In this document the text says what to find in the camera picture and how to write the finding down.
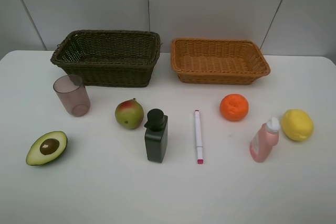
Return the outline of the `white marker with pink cap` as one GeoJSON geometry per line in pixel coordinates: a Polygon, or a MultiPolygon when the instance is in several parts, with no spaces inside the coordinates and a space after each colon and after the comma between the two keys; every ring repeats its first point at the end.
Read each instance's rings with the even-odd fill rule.
{"type": "Polygon", "coordinates": [[[202,165],[204,163],[204,157],[203,157],[201,117],[200,117],[199,110],[194,111],[194,122],[195,122],[196,158],[197,158],[197,163],[199,165],[202,165]]]}

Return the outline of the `halved avocado with pit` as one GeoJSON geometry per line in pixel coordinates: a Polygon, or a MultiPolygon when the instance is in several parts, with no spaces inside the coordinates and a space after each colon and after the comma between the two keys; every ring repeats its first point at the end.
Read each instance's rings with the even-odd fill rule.
{"type": "Polygon", "coordinates": [[[44,165],[59,158],[67,148],[68,138],[63,131],[53,131],[39,137],[31,146],[26,164],[44,165]]]}

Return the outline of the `orange wicker basket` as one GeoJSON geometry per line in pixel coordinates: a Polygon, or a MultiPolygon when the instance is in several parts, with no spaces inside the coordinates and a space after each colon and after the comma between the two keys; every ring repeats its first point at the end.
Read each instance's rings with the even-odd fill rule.
{"type": "Polygon", "coordinates": [[[265,57],[250,40],[173,39],[171,66],[185,83],[249,85],[270,74],[265,57]]]}

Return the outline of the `pink bottle with white cap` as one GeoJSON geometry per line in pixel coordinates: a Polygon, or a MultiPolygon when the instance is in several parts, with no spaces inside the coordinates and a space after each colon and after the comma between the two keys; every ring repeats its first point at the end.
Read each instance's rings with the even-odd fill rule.
{"type": "Polygon", "coordinates": [[[264,162],[279,140],[280,122],[272,117],[264,123],[250,142],[249,150],[254,161],[264,162]]]}

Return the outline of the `yellow lemon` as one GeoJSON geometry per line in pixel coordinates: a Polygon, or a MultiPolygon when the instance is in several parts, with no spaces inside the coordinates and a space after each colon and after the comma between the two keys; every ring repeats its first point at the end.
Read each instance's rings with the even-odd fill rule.
{"type": "Polygon", "coordinates": [[[281,119],[281,127],[285,135],[293,141],[309,139],[314,130],[313,120],[307,112],[299,109],[287,110],[281,119]]]}

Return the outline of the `orange tangerine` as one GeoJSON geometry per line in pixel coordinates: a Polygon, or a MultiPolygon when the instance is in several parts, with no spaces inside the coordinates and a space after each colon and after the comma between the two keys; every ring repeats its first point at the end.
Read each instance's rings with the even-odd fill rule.
{"type": "Polygon", "coordinates": [[[219,111],[222,117],[229,121],[241,121],[248,114],[249,103],[240,94],[229,94],[221,100],[219,111]]]}

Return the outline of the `red green mango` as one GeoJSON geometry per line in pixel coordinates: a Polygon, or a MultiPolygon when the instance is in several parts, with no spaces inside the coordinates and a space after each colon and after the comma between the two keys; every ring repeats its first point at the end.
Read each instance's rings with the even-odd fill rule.
{"type": "Polygon", "coordinates": [[[121,102],[116,107],[115,119],[126,129],[136,129],[141,125],[143,118],[143,107],[135,98],[121,102]]]}

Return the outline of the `dark green pump bottle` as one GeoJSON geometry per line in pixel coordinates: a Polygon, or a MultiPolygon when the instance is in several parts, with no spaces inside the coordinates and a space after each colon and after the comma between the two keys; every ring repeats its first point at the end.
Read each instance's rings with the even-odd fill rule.
{"type": "Polygon", "coordinates": [[[160,109],[151,109],[147,113],[144,140],[149,161],[162,163],[167,148],[168,116],[160,109]]]}

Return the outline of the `dark brown wicker basket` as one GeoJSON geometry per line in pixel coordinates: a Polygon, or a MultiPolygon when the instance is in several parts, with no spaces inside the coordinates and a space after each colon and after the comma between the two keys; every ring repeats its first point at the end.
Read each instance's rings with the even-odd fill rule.
{"type": "Polygon", "coordinates": [[[146,87],[159,59],[160,35],[136,30],[75,30],[51,62],[87,86],[146,87]]]}

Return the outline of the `translucent pink plastic cup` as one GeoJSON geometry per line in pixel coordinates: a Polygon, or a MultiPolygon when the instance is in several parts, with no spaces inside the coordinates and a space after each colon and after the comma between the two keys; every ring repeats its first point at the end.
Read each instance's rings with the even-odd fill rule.
{"type": "Polygon", "coordinates": [[[66,111],[75,117],[84,116],[90,109],[90,99],[80,76],[69,74],[58,78],[53,89],[66,111]]]}

